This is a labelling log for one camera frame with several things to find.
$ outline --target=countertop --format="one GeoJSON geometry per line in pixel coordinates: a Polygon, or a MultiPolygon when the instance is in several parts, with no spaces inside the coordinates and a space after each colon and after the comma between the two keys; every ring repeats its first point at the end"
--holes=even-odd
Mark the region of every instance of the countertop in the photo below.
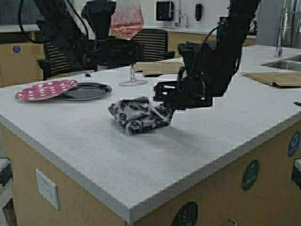
{"type": "MultiPolygon", "coordinates": [[[[241,71],[278,71],[260,66],[275,61],[274,54],[272,47],[244,48],[241,71]]],[[[283,55],[301,55],[301,50],[285,48],[283,55]]],[[[134,88],[119,86],[129,78],[127,67],[72,78],[109,84],[113,93],[82,103],[20,103],[15,93],[32,84],[2,88],[0,123],[128,223],[301,120],[301,108],[293,104],[301,89],[279,90],[238,73],[211,108],[178,111],[170,126],[129,137],[109,114],[110,104],[152,98],[158,81],[176,75],[147,78],[148,84],[134,88]]]]}
{"type": "MultiPolygon", "coordinates": [[[[170,27],[170,26],[144,26],[143,28],[158,28],[164,29],[168,32],[179,32],[179,33],[191,33],[191,34],[209,34],[211,29],[202,29],[202,28],[193,28],[193,27],[170,27]]],[[[256,35],[248,35],[248,39],[256,39],[256,35]]]]}
{"type": "MultiPolygon", "coordinates": [[[[35,24],[29,24],[24,25],[24,30],[27,32],[35,32],[39,31],[39,28],[35,24]]],[[[144,26],[144,28],[158,28],[158,29],[164,29],[168,32],[180,32],[180,33],[192,33],[192,34],[209,34],[211,30],[207,29],[197,29],[197,28],[185,28],[185,27],[179,27],[179,28],[171,28],[169,27],[163,27],[163,26],[144,26]]],[[[8,26],[0,26],[0,33],[14,33],[14,32],[21,32],[18,25],[8,25],[8,26]]],[[[256,39],[256,36],[248,35],[248,39],[256,39]]]]}
{"type": "MultiPolygon", "coordinates": [[[[39,31],[38,26],[35,24],[23,25],[23,28],[27,32],[39,31]]],[[[21,32],[19,25],[0,26],[0,33],[17,33],[17,32],[21,32]]]]}

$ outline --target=cloth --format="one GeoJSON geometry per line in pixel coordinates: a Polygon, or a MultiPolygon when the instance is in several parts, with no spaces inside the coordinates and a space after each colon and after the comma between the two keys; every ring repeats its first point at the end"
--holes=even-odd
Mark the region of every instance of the cloth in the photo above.
{"type": "Polygon", "coordinates": [[[152,107],[147,97],[121,100],[112,104],[109,111],[128,135],[168,126],[175,112],[165,104],[152,107]]]}

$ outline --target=glass stem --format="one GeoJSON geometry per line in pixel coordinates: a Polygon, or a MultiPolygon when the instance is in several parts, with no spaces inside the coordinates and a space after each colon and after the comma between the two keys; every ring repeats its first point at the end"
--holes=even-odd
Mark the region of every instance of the glass stem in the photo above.
{"type": "Polygon", "coordinates": [[[135,68],[134,68],[134,65],[130,66],[130,70],[131,70],[131,81],[135,81],[136,78],[135,78],[135,68]]]}

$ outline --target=black chair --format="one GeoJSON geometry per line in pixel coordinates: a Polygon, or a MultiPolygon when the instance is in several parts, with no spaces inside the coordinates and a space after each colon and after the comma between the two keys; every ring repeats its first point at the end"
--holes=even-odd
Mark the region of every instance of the black chair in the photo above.
{"type": "Polygon", "coordinates": [[[43,70],[44,81],[61,74],[93,70],[91,68],[71,67],[67,61],[66,55],[50,42],[44,44],[44,52],[45,59],[37,61],[39,67],[43,70]]]}
{"type": "Polygon", "coordinates": [[[174,58],[174,51],[168,52],[168,32],[161,29],[141,29],[132,40],[144,45],[145,62],[174,58]]]}

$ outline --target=black plate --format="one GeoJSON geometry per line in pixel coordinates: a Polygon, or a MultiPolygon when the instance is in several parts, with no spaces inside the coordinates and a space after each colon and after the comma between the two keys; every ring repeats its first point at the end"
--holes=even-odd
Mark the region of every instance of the black plate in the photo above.
{"type": "Polygon", "coordinates": [[[112,92],[112,88],[100,83],[79,83],[76,87],[60,95],[63,100],[93,100],[99,99],[112,92]]]}

